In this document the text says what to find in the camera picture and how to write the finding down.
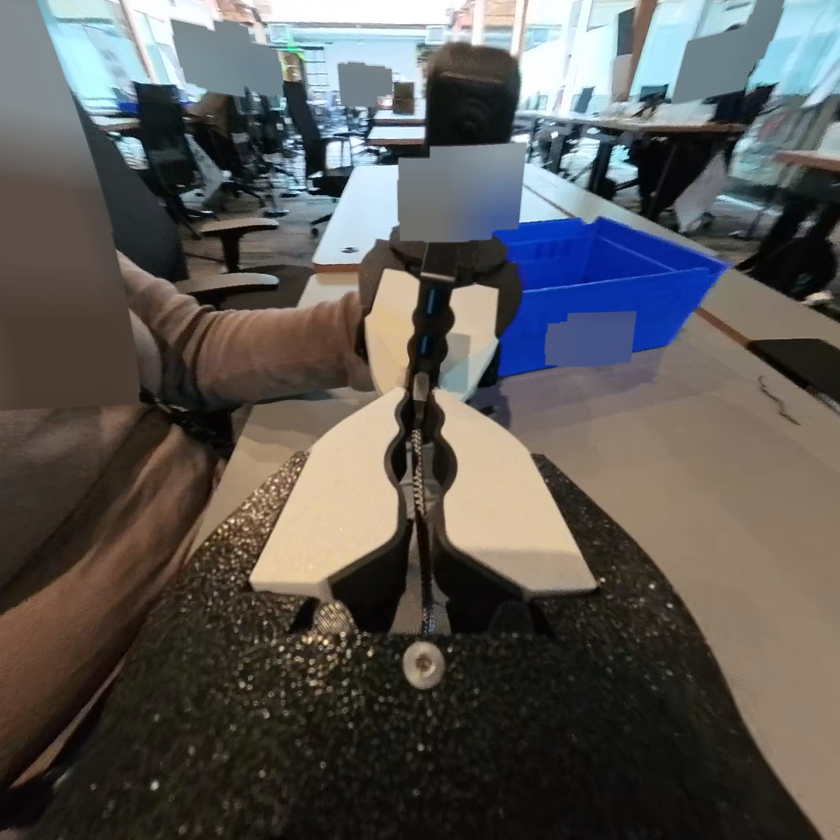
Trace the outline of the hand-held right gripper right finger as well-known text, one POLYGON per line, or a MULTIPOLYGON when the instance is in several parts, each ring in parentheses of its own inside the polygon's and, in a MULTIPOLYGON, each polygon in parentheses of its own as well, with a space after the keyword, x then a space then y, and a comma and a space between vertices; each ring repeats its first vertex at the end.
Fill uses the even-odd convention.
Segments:
POLYGON ((504 426, 434 392, 434 582, 453 634, 525 632, 534 604, 598 583, 528 448, 504 426))

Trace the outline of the person's left forearm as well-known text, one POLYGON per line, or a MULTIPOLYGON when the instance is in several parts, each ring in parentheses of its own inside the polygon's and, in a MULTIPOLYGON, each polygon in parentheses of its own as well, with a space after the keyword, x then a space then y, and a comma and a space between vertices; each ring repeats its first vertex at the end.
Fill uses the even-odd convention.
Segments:
POLYGON ((217 311, 116 252, 142 392, 214 411, 349 387, 374 390, 356 351, 356 290, 309 308, 217 311))

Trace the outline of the grey office desk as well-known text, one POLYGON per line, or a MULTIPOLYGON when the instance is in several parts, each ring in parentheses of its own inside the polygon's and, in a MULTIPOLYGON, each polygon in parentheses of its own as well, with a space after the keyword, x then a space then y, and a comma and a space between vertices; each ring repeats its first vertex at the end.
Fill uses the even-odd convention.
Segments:
MULTIPOLYGON (((315 272, 356 272, 375 241, 389 237, 397 223, 397 176, 396 165, 361 166, 353 171, 318 242, 312 258, 315 272)), ((524 222, 578 217, 590 223, 597 217, 610 218, 713 256, 709 248, 533 164, 524 169, 520 216, 524 222)))

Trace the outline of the black office chair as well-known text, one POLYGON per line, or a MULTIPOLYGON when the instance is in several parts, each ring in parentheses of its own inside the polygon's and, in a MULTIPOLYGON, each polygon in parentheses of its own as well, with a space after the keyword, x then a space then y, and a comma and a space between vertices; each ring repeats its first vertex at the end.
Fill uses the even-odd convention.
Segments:
POLYGON ((333 139, 322 136, 302 82, 285 80, 283 93, 290 118, 301 137, 308 192, 314 196, 340 198, 353 165, 331 167, 328 164, 327 152, 333 139))
POLYGON ((177 88, 135 82, 134 89, 140 121, 138 136, 149 165, 145 180, 169 215, 197 238, 193 221, 217 221, 218 217, 203 204, 191 208, 182 200, 184 194, 199 190, 206 181, 188 142, 177 88))
POLYGON ((174 283, 181 294, 196 299, 199 303, 218 308, 228 298, 274 291, 280 281, 277 277, 240 269, 240 246, 242 239, 250 234, 273 232, 278 222, 263 217, 243 217, 228 220, 206 220, 201 223, 185 223, 194 240, 215 239, 222 257, 216 259, 197 255, 197 259, 215 261, 224 268, 217 276, 203 276, 179 280, 174 283))

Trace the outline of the wooden top office desk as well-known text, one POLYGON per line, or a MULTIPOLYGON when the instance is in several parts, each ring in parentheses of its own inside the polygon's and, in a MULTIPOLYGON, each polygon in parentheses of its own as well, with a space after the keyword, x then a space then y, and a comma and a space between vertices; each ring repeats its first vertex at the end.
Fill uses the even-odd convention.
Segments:
POLYGON ((597 117, 584 114, 566 114, 555 117, 536 111, 521 112, 518 116, 530 121, 530 132, 525 144, 526 162, 537 164, 535 154, 539 152, 543 134, 548 135, 549 155, 547 167, 552 173, 562 172, 562 159, 570 137, 583 138, 588 132, 597 141, 597 151, 588 168, 581 171, 588 174, 586 190, 607 201, 612 201, 617 192, 637 185, 637 178, 615 184, 607 177, 613 148, 626 148, 635 142, 674 139, 679 145, 688 140, 705 140, 712 148, 735 144, 746 133, 748 125, 735 122, 715 121, 663 121, 658 118, 597 117))

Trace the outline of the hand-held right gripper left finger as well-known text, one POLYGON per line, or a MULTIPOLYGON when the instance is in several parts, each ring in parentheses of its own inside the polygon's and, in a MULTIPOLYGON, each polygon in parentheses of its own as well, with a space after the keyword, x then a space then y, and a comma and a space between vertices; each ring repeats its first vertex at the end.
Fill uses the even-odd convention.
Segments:
POLYGON ((388 632, 412 538, 403 478, 411 399, 391 389, 311 447, 252 570, 257 592, 337 602, 363 632, 388 632))

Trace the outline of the black usb hub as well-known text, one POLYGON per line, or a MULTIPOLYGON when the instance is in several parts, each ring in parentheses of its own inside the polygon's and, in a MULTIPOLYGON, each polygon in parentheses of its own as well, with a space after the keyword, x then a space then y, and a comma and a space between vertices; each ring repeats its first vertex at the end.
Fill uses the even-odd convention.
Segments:
POLYGON ((438 384, 448 352, 447 335, 455 322, 450 302, 459 287, 459 257, 460 244, 428 244, 419 270, 409 372, 413 385, 424 394, 438 384))

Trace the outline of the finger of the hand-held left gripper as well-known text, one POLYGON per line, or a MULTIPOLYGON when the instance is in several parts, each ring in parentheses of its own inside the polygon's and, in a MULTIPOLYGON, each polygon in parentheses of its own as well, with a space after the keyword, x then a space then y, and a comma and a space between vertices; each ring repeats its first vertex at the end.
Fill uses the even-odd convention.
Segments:
POLYGON ((451 294, 455 320, 446 335, 447 354, 436 387, 462 403, 474 396, 496 353, 498 301, 498 289, 478 284, 458 287, 451 294))
POLYGON ((418 279, 411 274, 383 270, 372 309, 364 319, 364 343, 377 394, 406 384, 418 292, 418 279))

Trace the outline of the blue plastic bin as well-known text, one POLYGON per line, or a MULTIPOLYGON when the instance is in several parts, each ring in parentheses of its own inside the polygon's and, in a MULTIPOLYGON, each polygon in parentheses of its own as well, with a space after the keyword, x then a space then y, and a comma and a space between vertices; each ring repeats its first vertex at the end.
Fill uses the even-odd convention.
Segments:
POLYGON ((501 377, 629 362, 669 345, 728 265, 609 218, 522 223, 500 240, 522 297, 501 377))

